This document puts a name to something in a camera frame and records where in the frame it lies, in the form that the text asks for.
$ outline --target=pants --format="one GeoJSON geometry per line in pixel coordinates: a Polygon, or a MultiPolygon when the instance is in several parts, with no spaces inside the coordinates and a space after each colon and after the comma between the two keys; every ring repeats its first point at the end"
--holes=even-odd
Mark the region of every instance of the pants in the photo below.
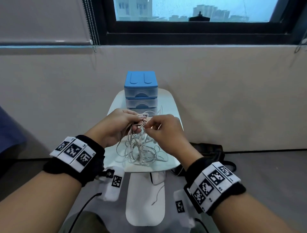
{"type": "MultiPolygon", "coordinates": [[[[74,214],[73,216],[68,218],[61,227],[59,233],[68,233],[76,217],[77,214],[74,214]]],[[[104,225],[102,219],[97,214],[90,211],[83,211],[72,229],[72,233],[84,232],[110,233],[104,225]]]]}

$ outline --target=transparent drawer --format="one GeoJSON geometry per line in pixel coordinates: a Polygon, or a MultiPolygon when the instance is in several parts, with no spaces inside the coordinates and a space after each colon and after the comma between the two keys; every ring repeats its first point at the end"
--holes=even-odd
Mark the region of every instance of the transparent drawer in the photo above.
{"type": "Polygon", "coordinates": [[[153,99],[158,97],[158,88],[131,89],[125,88],[127,99],[153,99]]]}
{"type": "Polygon", "coordinates": [[[155,99],[126,99],[126,107],[129,109],[147,109],[156,108],[158,105],[158,98],[155,99]]]}
{"type": "Polygon", "coordinates": [[[148,111],[147,113],[148,113],[149,117],[152,117],[152,116],[157,114],[157,108],[152,108],[152,109],[130,109],[130,110],[135,111],[135,112],[137,112],[139,114],[148,111]]]}

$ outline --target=window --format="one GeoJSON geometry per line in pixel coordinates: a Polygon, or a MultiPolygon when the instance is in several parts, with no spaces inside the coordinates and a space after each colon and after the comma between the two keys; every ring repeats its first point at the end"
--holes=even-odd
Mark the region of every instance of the window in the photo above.
{"type": "Polygon", "coordinates": [[[307,0],[92,2],[108,45],[298,44],[307,29],[307,0]]]}

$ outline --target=person's right hand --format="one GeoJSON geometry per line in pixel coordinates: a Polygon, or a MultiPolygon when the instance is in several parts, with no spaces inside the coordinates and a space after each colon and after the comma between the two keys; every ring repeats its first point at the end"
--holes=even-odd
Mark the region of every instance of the person's right hand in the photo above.
{"type": "Polygon", "coordinates": [[[171,114],[153,116],[144,128],[145,132],[159,144],[162,150],[174,157],[183,148],[190,147],[180,120],[171,114]]]}

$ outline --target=window frame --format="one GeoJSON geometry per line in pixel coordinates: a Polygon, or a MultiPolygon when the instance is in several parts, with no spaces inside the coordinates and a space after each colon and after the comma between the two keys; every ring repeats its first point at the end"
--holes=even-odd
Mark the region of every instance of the window frame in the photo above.
{"type": "Polygon", "coordinates": [[[114,0],[92,0],[102,45],[280,45],[298,44],[292,33],[307,0],[279,0],[271,20],[278,22],[117,21],[114,0]]]}

